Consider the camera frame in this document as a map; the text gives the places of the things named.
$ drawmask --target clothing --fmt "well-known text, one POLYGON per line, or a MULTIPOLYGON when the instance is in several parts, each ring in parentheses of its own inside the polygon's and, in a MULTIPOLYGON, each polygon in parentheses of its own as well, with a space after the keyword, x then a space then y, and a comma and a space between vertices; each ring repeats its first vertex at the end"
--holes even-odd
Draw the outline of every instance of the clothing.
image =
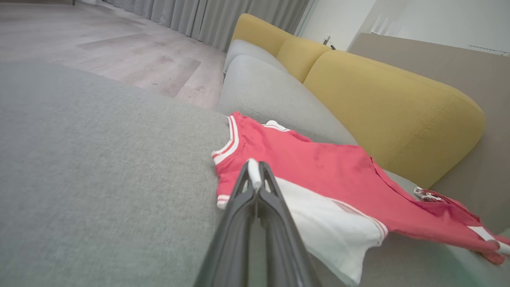
POLYGON ((494 263, 504 260, 495 251, 508 245, 478 217, 436 193, 436 202, 416 200, 361 147, 312 142, 275 121, 260 125, 238 112, 228 118, 231 139, 213 152, 218 207, 227 204, 249 158, 267 162, 307 250, 345 283, 359 283, 366 250, 389 231, 478 251, 494 263))

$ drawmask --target gray curtain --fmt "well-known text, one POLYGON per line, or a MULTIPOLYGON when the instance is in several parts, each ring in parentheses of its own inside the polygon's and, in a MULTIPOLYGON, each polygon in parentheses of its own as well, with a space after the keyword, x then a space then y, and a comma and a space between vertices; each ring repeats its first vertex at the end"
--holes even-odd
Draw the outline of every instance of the gray curtain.
POLYGON ((226 51, 237 19, 242 13, 250 13, 294 34, 309 0, 107 0, 107 2, 226 51))

